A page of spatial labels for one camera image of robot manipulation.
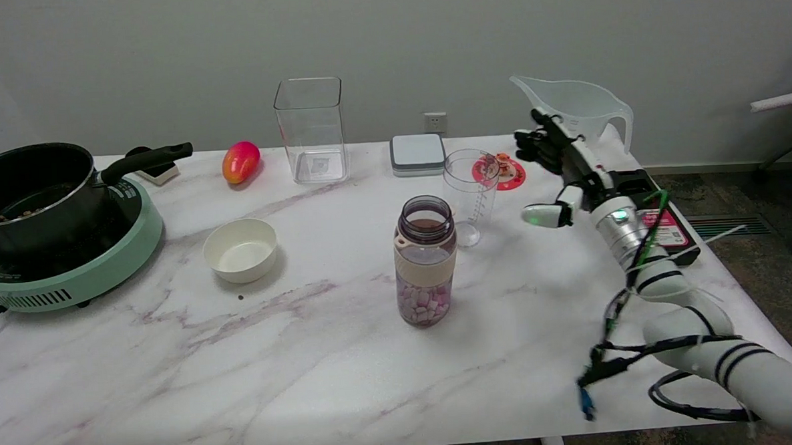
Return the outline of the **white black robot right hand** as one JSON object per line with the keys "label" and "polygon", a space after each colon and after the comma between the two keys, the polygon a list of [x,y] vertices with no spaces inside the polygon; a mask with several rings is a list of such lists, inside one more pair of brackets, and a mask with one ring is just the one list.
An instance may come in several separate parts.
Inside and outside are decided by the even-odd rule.
{"label": "white black robot right hand", "polygon": [[562,116],[536,107],[530,117],[535,123],[533,130],[514,132],[516,158],[561,176],[564,185],[554,202],[526,205],[521,211],[525,223],[552,229],[570,227],[577,212],[592,211],[618,195],[614,177],[589,149],[583,136],[571,135],[566,130]]}

